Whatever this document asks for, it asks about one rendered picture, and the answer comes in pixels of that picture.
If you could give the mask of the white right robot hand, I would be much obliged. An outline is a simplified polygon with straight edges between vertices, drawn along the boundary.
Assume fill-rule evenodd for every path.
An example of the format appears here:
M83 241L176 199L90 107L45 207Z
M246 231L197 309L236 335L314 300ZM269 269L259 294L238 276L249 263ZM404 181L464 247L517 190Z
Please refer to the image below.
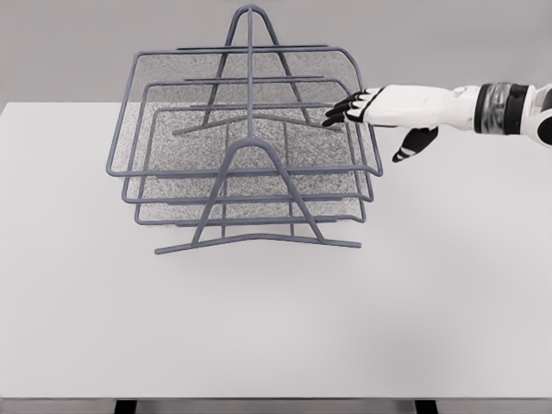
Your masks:
M381 128L406 128L400 148L392 161L399 163L427 148L444 123L444 108L452 92L443 88L416 85L388 85L366 88L344 98L325 113L325 128L346 121Z

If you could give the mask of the grey mesh folder tray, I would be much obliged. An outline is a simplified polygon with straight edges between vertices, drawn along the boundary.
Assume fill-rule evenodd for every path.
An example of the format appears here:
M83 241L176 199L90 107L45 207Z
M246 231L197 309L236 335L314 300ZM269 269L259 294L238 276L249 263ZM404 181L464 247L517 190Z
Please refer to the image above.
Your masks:
M371 198L369 134L323 128L322 108L156 110L142 123L128 189L137 218L195 226L360 220Z
M154 81L132 93L112 167L134 203L370 199L373 133L322 125L346 85L328 77Z
M116 177L212 176L230 147L236 174L268 174L262 141L293 174L381 175L373 131L323 126L361 85L340 47L229 46L140 52L130 69L107 170Z

